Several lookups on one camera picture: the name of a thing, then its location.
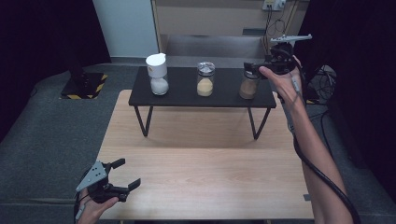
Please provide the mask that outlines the white-lid jar of white powder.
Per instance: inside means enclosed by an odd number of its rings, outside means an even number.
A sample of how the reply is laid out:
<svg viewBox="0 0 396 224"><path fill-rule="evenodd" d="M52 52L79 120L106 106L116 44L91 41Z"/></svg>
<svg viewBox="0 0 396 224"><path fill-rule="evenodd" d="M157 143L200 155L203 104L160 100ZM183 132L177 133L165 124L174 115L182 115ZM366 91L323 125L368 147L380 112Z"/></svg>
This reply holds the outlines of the white-lid jar of white powder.
<svg viewBox="0 0 396 224"><path fill-rule="evenodd" d="M169 90L166 55L164 53L152 54L147 57L146 64L152 93L166 94Z"/></svg>

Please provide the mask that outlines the silver-lid jar of brown powder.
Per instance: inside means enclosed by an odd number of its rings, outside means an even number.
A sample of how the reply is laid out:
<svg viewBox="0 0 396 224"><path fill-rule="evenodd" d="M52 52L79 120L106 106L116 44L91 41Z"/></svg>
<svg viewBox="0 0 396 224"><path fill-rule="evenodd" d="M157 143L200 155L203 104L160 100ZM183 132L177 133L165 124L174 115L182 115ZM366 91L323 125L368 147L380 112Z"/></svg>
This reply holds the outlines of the silver-lid jar of brown powder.
<svg viewBox="0 0 396 224"><path fill-rule="evenodd" d="M245 71L239 89L239 95L243 99L253 99L256 95L260 79L257 75Z"/></svg>

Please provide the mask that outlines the black stand with striped base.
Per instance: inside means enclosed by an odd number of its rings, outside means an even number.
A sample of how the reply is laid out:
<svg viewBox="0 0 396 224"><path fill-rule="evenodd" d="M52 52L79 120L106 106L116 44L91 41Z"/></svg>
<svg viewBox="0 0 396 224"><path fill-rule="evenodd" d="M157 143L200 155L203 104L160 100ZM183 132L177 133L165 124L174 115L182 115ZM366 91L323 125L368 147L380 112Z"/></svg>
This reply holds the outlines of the black stand with striped base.
<svg viewBox="0 0 396 224"><path fill-rule="evenodd" d="M313 84L314 77L318 74L318 68L311 69L308 66L302 67L301 79L303 82L303 98L307 104L318 104L319 95Z"/></svg>
<svg viewBox="0 0 396 224"><path fill-rule="evenodd" d="M102 90L107 75L86 72L78 62L68 65L70 78L61 91L62 99L95 99Z"/></svg>

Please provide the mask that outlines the person's left hand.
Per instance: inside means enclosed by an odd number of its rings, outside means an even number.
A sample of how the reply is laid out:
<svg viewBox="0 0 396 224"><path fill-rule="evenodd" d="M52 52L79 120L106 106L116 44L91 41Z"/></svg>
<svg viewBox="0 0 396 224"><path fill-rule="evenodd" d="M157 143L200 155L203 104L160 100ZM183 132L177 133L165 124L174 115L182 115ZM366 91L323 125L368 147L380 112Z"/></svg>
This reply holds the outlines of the person's left hand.
<svg viewBox="0 0 396 224"><path fill-rule="evenodd" d="M117 197L113 197L104 203L96 203L88 191L83 189L79 194L76 224L96 224L101 215L118 201Z"/></svg>

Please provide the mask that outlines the person's right hand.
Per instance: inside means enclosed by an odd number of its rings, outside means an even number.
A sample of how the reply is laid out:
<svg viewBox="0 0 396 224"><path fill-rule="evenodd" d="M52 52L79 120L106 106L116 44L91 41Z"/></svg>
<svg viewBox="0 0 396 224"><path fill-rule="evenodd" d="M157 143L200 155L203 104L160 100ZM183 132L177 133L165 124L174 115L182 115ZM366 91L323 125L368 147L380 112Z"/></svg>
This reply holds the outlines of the person's right hand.
<svg viewBox="0 0 396 224"><path fill-rule="evenodd" d="M289 110L289 112L297 109L304 109L303 88L300 71L301 63L296 56L294 56L293 59L297 65L286 75L277 75L266 66L261 66L259 68L259 71L273 82L277 92L284 100L286 108Z"/></svg>

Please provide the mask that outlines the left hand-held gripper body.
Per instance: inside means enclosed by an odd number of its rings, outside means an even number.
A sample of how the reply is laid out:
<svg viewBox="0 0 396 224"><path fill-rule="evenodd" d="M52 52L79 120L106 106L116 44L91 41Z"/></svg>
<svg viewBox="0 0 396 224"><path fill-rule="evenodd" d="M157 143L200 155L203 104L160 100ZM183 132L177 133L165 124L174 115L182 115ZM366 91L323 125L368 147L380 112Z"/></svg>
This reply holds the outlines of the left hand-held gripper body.
<svg viewBox="0 0 396 224"><path fill-rule="evenodd" d="M93 166L86 171L82 180L76 187L76 192L86 189L89 196L96 203L104 203L107 200L117 197L120 202L124 203L129 195L128 188L115 187L109 182L110 173L109 163L96 161Z"/></svg>

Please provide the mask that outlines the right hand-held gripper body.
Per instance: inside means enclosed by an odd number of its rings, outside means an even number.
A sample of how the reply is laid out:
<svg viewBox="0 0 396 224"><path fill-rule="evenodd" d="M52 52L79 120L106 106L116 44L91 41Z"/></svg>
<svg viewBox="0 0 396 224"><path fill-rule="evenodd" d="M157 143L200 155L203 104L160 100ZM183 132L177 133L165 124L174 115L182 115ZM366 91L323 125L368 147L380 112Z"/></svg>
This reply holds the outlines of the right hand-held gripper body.
<svg viewBox="0 0 396 224"><path fill-rule="evenodd" d="M282 35L270 40L274 45L264 65L277 75L286 75L296 66L294 61L294 45L297 41L310 40L312 35Z"/></svg>

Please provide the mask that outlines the black shelf with metal legs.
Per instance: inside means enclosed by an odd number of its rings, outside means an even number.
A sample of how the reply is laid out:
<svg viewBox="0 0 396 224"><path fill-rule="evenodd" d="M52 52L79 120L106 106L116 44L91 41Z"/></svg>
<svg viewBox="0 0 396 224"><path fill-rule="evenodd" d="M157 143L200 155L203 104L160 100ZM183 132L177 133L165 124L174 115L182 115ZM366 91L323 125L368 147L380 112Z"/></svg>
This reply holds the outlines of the black shelf with metal legs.
<svg viewBox="0 0 396 224"><path fill-rule="evenodd" d="M268 80L259 82L254 99L243 99L239 95L243 72L242 68L217 68L212 94L202 97L196 90L197 71L194 67L170 67L168 68L169 91L165 95L158 96L151 91L148 69L140 67L129 98L129 106L134 108L141 132L145 137L149 135L154 106L245 107L253 138L257 140L270 111L276 108L276 100Z"/></svg>

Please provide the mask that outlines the white panel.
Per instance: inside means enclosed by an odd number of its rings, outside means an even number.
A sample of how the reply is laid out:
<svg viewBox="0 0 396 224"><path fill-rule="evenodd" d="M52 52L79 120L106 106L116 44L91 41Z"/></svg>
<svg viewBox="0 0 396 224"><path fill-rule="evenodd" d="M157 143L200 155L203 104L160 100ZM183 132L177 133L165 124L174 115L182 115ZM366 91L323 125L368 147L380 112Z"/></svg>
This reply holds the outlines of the white panel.
<svg viewBox="0 0 396 224"><path fill-rule="evenodd" d="M146 58L158 53L151 0L93 0L109 55Z"/></svg>

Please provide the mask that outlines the silver-lid jar of yellow powder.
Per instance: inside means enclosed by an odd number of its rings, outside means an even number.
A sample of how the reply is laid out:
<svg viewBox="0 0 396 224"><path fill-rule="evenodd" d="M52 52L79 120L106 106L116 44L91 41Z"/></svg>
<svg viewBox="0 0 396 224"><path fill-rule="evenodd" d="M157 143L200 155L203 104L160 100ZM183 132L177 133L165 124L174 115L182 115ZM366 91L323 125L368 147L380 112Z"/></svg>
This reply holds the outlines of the silver-lid jar of yellow powder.
<svg viewBox="0 0 396 224"><path fill-rule="evenodd" d="M211 62L197 64L197 94L208 97L214 89L215 65Z"/></svg>

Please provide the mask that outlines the black curtain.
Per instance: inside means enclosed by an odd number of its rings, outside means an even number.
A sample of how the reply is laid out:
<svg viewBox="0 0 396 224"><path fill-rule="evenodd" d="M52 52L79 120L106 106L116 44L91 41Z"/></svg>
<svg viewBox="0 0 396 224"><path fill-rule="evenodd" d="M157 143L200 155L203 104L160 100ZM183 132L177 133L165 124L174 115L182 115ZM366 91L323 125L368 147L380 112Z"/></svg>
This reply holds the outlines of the black curtain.
<svg viewBox="0 0 396 224"><path fill-rule="evenodd" d="M306 77L335 71L332 117L355 165L396 201L396 0L310 0L296 46Z"/></svg>
<svg viewBox="0 0 396 224"><path fill-rule="evenodd" d="M0 141L35 84L67 70L54 33L81 65L110 61L93 0L0 0Z"/></svg>

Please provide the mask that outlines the white power strip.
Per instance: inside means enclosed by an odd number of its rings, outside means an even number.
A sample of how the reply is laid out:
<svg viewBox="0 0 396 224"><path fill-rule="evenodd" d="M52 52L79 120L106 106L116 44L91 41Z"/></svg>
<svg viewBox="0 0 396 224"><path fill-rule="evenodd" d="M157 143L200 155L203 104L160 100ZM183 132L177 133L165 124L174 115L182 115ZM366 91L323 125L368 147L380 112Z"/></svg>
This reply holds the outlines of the white power strip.
<svg viewBox="0 0 396 224"><path fill-rule="evenodd" d="M282 11L287 0L263 0L264 11Z"/></svg>

